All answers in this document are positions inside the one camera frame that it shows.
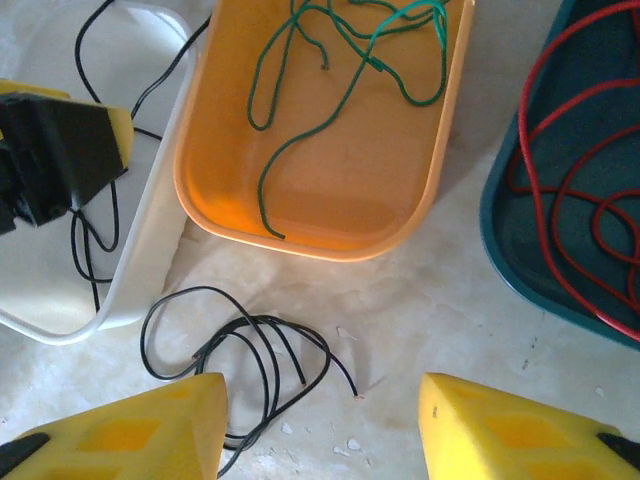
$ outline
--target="electric cable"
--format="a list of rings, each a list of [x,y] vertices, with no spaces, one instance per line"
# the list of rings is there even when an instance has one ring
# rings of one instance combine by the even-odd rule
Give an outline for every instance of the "electric cable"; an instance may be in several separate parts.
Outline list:
[[[240,316],[234,320],[231,320],[222,328],[220,328],[217,332],[215,332],[211,338],[206,341],[196,352],[192,355],[192,362],[187,365],[182,371],[174,374],[163,374],[159,373],[149,361],[149,356],[147,353],[148,350],[148,331],[151,325],[151,322],[155,316],[157,310],[163,307],[165,304],[170,302],[171,300],[182,297],[185,295],[189,295],[196,292],[212,292],[217,295],[222,296],[228,302],[230,302],[235,309],[238,310]],[[257,333],[259,337],[259,344],[264,347],[267,351],[267,357],[270,362],[270,367],[273,371],[273,389],[269,384],[269,379],[267,375],[267,369],[265,367],[265,361],[262,360],[260,353],[257,348],[253,345],[253,343],[249,340],[249,338],[239,333],[237,330],[249,327],[250,331],[254,331]],[[275,350],[273,345],[267,338],[267,336],[262,331],[261,327],[267,327],[273,330],[282,344],[285,347],[285,350],[291,359],[291,362],[294,365],[296,370],[296,374],[300,381],[300,385],[302,390],[295,394],[290,400],[281,403],[281,371],[280,364],[278,362]],[[324,353],[324,363],[320,373],[313,378],[310,382],[307,382],[307,379],[304,375],[302,367],[300,365],[300,361],[297,358],[296,354],[291,347],[291,344],[287,340],[286,335],[281,330],[282,327],[300,335],[302,338],[310,342],[315,347],[319,348]],[[226,450],[232,451],[228,462],[220,469],[218,472],[218,478],[222,477],[225,473],[229,471],[229,469],[235,464],[238,460],[239,456],[242,452],[251,448],[260,436],[266,431],[269,425],[280,415],[282,415],[286,410],[293,407],[296,403],[302,400],[306,395],[308,395],[314,388],[316,388],[322,379],[326,376],[329,371],[330,364],[333,362],[338,369],[343,373],[351,393],[355,398],[359,398],[358,390],[356,388],[355,382],[353,378],[349,374],[347,368],[344,364],[331,352],[331,349],[327,343],[327,341],[320,335],[317,331],[306,327],[304,325],[300,325],[298,323],[289,322],[282,320],[281,318],[272,316],[272,315],[251,315],[248,311],[238,302],[234,297],[232,297],[229,293],[225,292],[216,287],[201,285],[190,288],[185,288],[183,290],[177,291],[175,293],[171,293],[160,300],[158,300],[147,313],[143,323],[142,329],[140,332],[140,357],[142,359],[142,364],[144,365],[147,372],[156,379],[159,380],[177,380],[179,378],[183,378],[191,372],[194,375],[200,375],[205,372],[206,365],[209,357],[215,350],[223,344],[223,342],[229,338],[235,337],[242,341],[247,348],[249,349],[251,355],[253,356],[256,365],[258,367],[258,371],[261,378],[262,383],[262,391],[263,391],[263,406],[261,418],[258,424],[252,428],[247,434],[244,435],[236,435],[231,433],[226,433],[225,435],[225,443],[224,448]]]
[[[605,140],[598,143],[595,147],[592,147],[581,156],[578,161],[571,167],[569,172],[565,175],[560,187],[549,187],[542,186],[538,179],[538,173],[535,166],[535,161],[533,158],[533,154],[531,151],[531,143],[537,138],[538,135],[543,133],[546,128],[552,125],[557,119],[562,117],[572,108],[580,105],[585,102],[589,98],[602,94],[604,92],[608,92],[614,89],[623,89],[623,88],[637,88],[640,86],[640,78],[625,78],[625,79],[617,79],[610,80],[606,82],[602,82],[595,86],[589,87],[578,95],[574,96],[569,101],[563,103],[560,107],[555,109],[551,114],[547,115],[545,119],[543,119],[538,125],[536,125],[533,130],[529,130],[528,120],[527,120],[527,110],[529,105],[529,99],[531,96],[531,92],[533,86],[536,82],[536,79],[540,75],[544,65],[548,62],[551,55],[569,38],[571,38],[577,32],[583,30],[584,28],[589,27],[590,25],[596,23],[597,21],[609,17],[611,15],[630,12],[632,18],[632,26],[634,30],[634,34],[636,40],[640,45],[640,19],[638,17],[638,9],[640,8],[640,0],[626,0],[622,2],[615,3],[608,7],[605,7],[601,10],[598,10],[590,15],[587,15],[574,24],[570,25],[567,29],[565,29],[562,33],[560,33],[542,52],[541,56],[538,58],[536,63],[529,76],[527,77],[527,81],[524,86],[524,90],[520,99],[520,106],[518,110],[518,134],[520,139],[520,148],[516,151],[515,155],[512,157],[510,165],[507,171],[507,183],[512,191],[520,194],[529,194],[533,199],[535,218],[536,218],[536,228],[537,228],[537,237],[540,243],[540,249],[542,251],[544,261],[551,271],[552,275],[556,279],[556,281],[563,287],[563,289],[574,299],[576,300],[583,308],[585,308],[588,312],[593,314],[596,318],[614,328],[618,332],[632,338],[635,341],[640,341],[640,330],[633,329],[628,325],[625,325],[621,321],[613,318],[608,313],[604,312],[602,309],[593,304],[592,301],[585,298],[585,296],[580,293],[577,288],[572,285],[571,282],[567,280],[565,275],[558,268],[551,251],[551,245],[549,240],[549,233],[551,235],[551,241],[555,246],[556,250],[559,252],[561,257],[576,271],[581,273],[584,277],[588,278],[593,284],[599,286],[604,291],[614,296],[616,299],[624,303],[627,307],[629,307],[636,315],[640,313],[640,304],[638,303],[636,297],[636,288],[635,288],[635,278],[636,271],[638,265],[640,265],[640,227],[635,223],[635,221],[631,218],[630,215],[626,214],[624,210],[619,207],[613,205],[614,202],[618,201],[621,198],[631,198],[631,197],[640,197],[640,189],[632,188],[617,192],[611,195],[608,198],[602,199],[596,196],[576,191],[575,189],[571,189],[571,181],[575,177],[576,173],[589,161],[592,161],[592,158],[604,148],[610,146],[614,142],[617,142],[621,139],[627,138],[630,135],[636,134],[640,132],[640,124],[628,127],[618,133],[615,133]],[[514,180],[514,171],[517,162],[522,161],[524,163],[527,176],[529,178],[529,186],[519,186],[515,184]],[[551,220],[550,220],[550,228],[547,227],[547,220],[545,218],[545,210],[542,203],[542,195],[543,194],[554,194],[554,202],[551,207]],[[567,196],[574,197],[577,199],[585,200],[590,202],[596,206],[595,214],[592,216],[591,220],[591,232],[595,239],[596,244],[606,253],[611,255],[613,258],[627,264],[629,266],[629,272],[627,274],[626,279],[626,294],[621,293],[614,289],[612,286],[608,285],[602,279],[599,279],[597,276],[593,275],[591,272],[587,271],[583,266],[578,264],[575,259],[573,259],[566,248],[563,247],[559,234],[558,234],[558,218],[561,204]],[[610,212],[618,218],[625,228],[631,232],[633,237],[633,254],[631,256],[622,254],[620,252],[615,251],[613,248],[608,246],[602,235],[600,233],[599,222],[602,218],[602,215],[605,211]]]
[[[174,57],[173,61],[171,62],[169,67],[164,71],[164,73],[160,75],[160,77],[158,77],[158,79],[155,82],[149,85],[146,88],[146,90],[140,94],[140,97],[138,97],[138,100],[136,101],[135,105],[133,106],[133,109],[131,110],[131,118],[136,118],[136,115],[138,114],[140,107],[142,107],[142,104],[147,99],[147,97],[151,95],[154,92],[154,90],[156,90],[160,85],[162,85],[169,78],[169,76],[171,76],[173,71],[180,64],[182,57],[185,56],[185,54],[189,51],[191,46],[196,42],[196,40],[198,40],[200,35],[202,35],[202,33],[207,29],[207,27],[209,26],[210,20],[211,20],[211,17],[210,16],[207,17],[207,19],[202,23],[202,25],[200,25],[196,29],[196,31],[191,34],[191,36],[187,39],[187,41],[184,43],[182,48],[180,48],[180,50]]]

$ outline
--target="concrete floor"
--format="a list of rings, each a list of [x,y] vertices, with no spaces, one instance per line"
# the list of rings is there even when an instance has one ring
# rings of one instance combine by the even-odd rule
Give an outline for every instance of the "concrete floor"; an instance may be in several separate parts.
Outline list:
[[[0,4],[0,77],[10,77],[34,28],[64,3]],[[204,0],[153,3],[174,8],[192,26],[210,7]],[[640,353],[521,299],[494,271],[480,238],[485,179],[559,3],[478,2],[438,198],[418,231],[392,252],[333,264],[212,237],[188,223],[168,290],[215,285],[251,312],[313,326],[345,360],[364,396],[353,400],[332,369],[241,457],[228,478],[427,478],[416,423],[426,371],[571,410],[640,439]],[[162,360],[186,361],[230,314],[206,296],[176,302],[157,333]],[[160,386],[141,365],[139,333],[140,324],[134,324],[51,347],[0,327],[0,443]],[[307,350],[303,358],[313,371],[320,357]],[[229,349],[209,364],[225,373],[232,422],[240,426],[255,419],[260,395],[252,383],[255,372],[238,368],[244,355]],[[287,370],[285,379],[291,391],[292,373]],[[361,449],[350,450],[350,439]]]

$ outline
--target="debris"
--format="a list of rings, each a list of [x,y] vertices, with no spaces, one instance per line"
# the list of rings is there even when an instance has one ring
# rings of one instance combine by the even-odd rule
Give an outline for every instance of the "debris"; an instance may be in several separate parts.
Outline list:
[[[340,338],[349,338],[351,340],[355,340],[356,342],[360,341],[359,338],[356,338],[353,335],[351,335],[351,333],[349,333],[349,331],[344,327],[336,327],[336,331],[338,332],[338,336]]]
[[[333,447],[333,453],[336,455],[342,455],[343,457],[350,457],[351,454],[349,452],[345,452],[340,447]]]
[[[282,351],[282,349],[280,348],[279,345],[276,345],[274,343],[271,344],[271,348],[273,349],[273,353],[275,353],[276,355],[279,355],[281,357],[284,357],[284,352]]]
[[[287,455],[289,455],[289,458],[291,459],[291,461],[292,461],[293,463],[295,463],[296,465],[300,465],[300,461],[298,460],[298,457],[296,457],[293,453],[291,453],[291,452],[290,452],[289,450],[287,450],[286,448],[285,448],[285,450],[284,450],[284,451],[285,451],[285,453],[286,453]]]
[[[353,437],[347,440],[347,448],[349,450],[358,450],[358,451],[362,450],[362,448],[360,448],[360,444],[358,443],[358,441]]]

